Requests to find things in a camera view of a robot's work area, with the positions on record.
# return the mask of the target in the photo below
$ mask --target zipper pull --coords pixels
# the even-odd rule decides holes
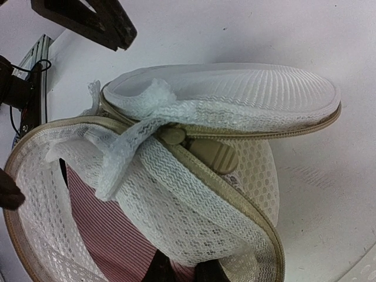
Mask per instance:
[[[237,152],[229,145],[211,139],[193,139],[187,149],[218,174],[229,174],[239,163]]]
[[[180,128],[167,127],[159,133],[168,145],[182,145],[191,154],[218,174],[229,174],[239,163],[235,149],[211,139],[187,139],[186,132]]]

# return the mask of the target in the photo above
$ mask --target white mesh bag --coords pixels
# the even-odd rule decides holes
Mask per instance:
[[[43,125],[6,171],[26,202],[7,212],[35,281],[106,281],[70,211],[59,159],[183,266],[218,260],[228,281],[283,281],[278,182],[267,139],[320,130],[338,90],[285,66],[161,66],[121,75],[81,116]]]

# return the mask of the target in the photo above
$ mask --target red striped fabric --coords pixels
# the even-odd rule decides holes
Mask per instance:
[[[130,222],[116,202],[102,202],[67,167],[73,218],[82,240],[110,282],[140,282],[156,248]],[[194,269],[172,263],[178,282],[192,282]]]

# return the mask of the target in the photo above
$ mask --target beige zipper trim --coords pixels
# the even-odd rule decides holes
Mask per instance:
[[[87,123],[93,125],[103,126],[109,130],[121,134],[129,125],[125,125],[120,121],[116,121],[106,117],[100,116],[81,116],[71,119],[57,120],[54,122],[49,122],[44,125],[38,126],[37,128],[30,131],[26,136],[24,136],[18,144],[13,149],[6,165],[5,171],[9,172],[19,150],[25,145],[27,141],[30,140],[35,134],[51,128],[57,128],[62,126],[72,126],[80,123]],[[232,188],[227,182],[221,179],[215,172],[211,171],[207,166],[205,166],[201,161],[199,161],[195,156],[189,153],[181,145],[167,145],[162,141],[164,146],[180,161],[184,166],[186,166],[196,177],[202,180],[207,186],[212,189],[216,194],[218,194],[222,199],[229,202],[237,210],[241,211],[251,220],[254,220],[268,235],[273,243],[276,252],[277,259],[277,277],[276,282],[282,282],[284,280],[284,268],[285,268],[285,257],[283,252],[283,247],[279,239],[278,233],[275,227],[271,224],[268,217],[252,202],[244,198],[239,192]],[[22,248],[18,243],[18,234],[12,228],[12,222],[9,220],[7,211],[4,212],[6,218],[6,225],[8,227],[9,235],[15,246],[18,257],[21,259],[22,264],[26,268],[27,272],[34,281],[40,281],[38,275],[31,269],[28,259],[24,256]]]
[[[123,114],[119,113],[109,102],[105,99],[103,92],[100,93],[100,102],[102,104],[103,110],[108,112],[113,118],[132,126],[138,121],[130,119]],[[337,110],[334,113],[329,115],[328,118],[323,119],[316,125],[308,126],[304,129],[290,130],[286,132],[241,132],[230,129],[213,129],[205,126],[196,126],[196,125],[183,125],[183,124],[173,124],[170,127],[180,128],[186,132],[186,136],[189,138],[221,138],[221,139],[280,139],[287,137],[295,137],[306,135],[320,131],[333,124],[341,114],[341,104],[339,104]]]
[[[235,209],[246,215],[259,225],[271,240],[276,254],[276,280],[283,282],[285,275],[285,255],[283,246],[276,228],[273,226],[265,213],[257,207],[251,200],[246,199],[236,189],[229,185],[225,180],[210,170],[198,158],[186,150],[183,146],[168,145],[161,142],[172,155],[188,168],[198,179],[208,186],[215,194],[232,205]]]

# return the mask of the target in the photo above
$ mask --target black cable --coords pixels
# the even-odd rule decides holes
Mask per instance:
[[[15,65],[12,65],[12,67],[15,68],[15,69],[17,69],[17,70],[23,71],[23,72],[35,73],[35,72],[45,72],[48,69],[50,69],[51,66],[52,66],[51,61],[49,61],[47,59],[41,59],[41,60],[37,61],[37,63],[35,63],[35,64],[37,65],[37,64],[39,64],[41,62],[46,62],[47,63],[47,67],[45,67],[44,69],[41,69],[41,70],[28,70],[28,69],[20,68],[19,66],[15,66]]]
[[[19,131],[17,130],[15,124],[14,124],[14,120],[13,120],[13,110],[12,110],[12,109],[13,109],[13,108],[10,106],[10,107],[9,107],[9,113],[11,114],[11,124],[12,124],[12,127],[13,127],[14,131],[16,131],[16,134],[17,134],[18,136],[21,136],[21,135],[19,134]]]

